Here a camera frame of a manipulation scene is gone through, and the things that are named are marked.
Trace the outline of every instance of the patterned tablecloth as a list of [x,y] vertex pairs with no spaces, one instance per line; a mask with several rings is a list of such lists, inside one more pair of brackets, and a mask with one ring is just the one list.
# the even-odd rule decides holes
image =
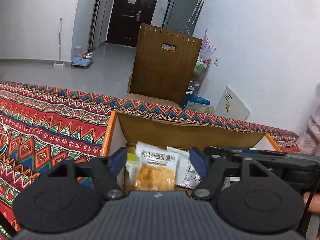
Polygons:
[[[282,151],[299,150],[298,136],[287,130],[124,98],[0,82],[0,114],[9,134],[7,151],[0,155],[0,211],[17,230],[11,208],[16,195],[66,157],[86,162],[98,156],[112,110],[174,122],[263,131]],[[0,148],[5,142],[1,136]],[[79,182],[92,186],[89,178],[80,178]],[[0,240],[7,237],[0,227]]]

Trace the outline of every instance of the tiled floor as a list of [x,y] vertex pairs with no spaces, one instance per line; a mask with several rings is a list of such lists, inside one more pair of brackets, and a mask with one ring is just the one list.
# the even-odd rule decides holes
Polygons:
[[94,61],[88,69],[55,68],[47,63],[0,62],[0,80],[124,97],[135,51],[118,45],[101,45],[94,51]]

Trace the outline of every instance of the black device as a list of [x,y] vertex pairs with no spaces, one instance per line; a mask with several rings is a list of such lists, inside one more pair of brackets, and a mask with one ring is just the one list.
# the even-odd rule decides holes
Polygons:
[[[296,231],[301,193],[314,190],[317,162],[211,147],[191,148],[190,160],[202,177],[191,198],[185,191],[126,196],[116,183],[124,147],[87,163],[66,159],[16,197],[22,231],[14,239],[304,239]],[[221,190],[226,176],[241,180]],[[92,177],[95,191],[77,177]]]

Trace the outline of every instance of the wall outlet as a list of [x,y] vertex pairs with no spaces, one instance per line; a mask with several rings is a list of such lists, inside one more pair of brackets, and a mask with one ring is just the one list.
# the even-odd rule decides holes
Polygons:
[[216,57],[214,64],[217,66],[219,64],[220,59],[218,57]]

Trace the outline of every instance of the refrigerator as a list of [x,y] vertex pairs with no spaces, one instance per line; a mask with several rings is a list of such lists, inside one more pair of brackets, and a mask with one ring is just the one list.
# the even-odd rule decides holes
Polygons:
[[162,27],[192,36],[196,21],[192,24],[194,16],[189,23],[188,20],[197,2],[198,0],[169,0]]

